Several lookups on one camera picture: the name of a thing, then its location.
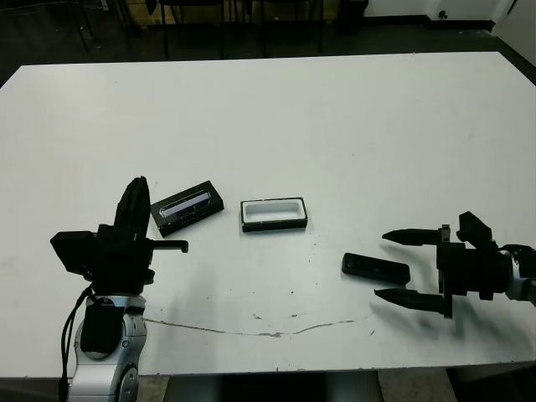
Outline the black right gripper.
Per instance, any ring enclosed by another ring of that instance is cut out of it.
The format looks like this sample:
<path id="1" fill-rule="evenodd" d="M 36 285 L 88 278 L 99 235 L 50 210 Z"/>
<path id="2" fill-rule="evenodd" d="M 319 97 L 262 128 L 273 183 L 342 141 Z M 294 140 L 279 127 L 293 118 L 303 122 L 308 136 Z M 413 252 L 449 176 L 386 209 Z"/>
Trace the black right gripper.
<path id="1" fill-rule="evenodd" d="M 504 293 L 509 284 L 512 258 L 501 252 L 485 224 L 461 224 L 458 243 L 441 242 L 440 229 L 397 229 L 382 235 L 399 245 L 437 245 L 436 268 L 440 295 L 423 294 L 404 288 L 374 290 L 383 300 L 411 310 L 437 312 L 453 317 L 453 297 L 476 292 L 491 301 Z"/>

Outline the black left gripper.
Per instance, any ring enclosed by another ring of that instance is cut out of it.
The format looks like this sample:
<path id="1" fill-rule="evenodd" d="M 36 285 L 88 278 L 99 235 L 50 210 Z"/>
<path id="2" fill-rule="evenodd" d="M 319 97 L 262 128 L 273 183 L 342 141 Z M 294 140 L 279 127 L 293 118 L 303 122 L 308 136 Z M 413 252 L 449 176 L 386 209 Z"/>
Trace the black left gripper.
<path id="1" fill-rule="evenodd" d="M 140 295 L 153 283 L 150 269 L 156 250 L 188 252 L 186 240 L 147 238 L 151 213 L 150 192 L 145 177 L 127 185 L 117 205 L 113 226 L 100 225 L 96 234 L 92 285 L 98 295 Z"/>

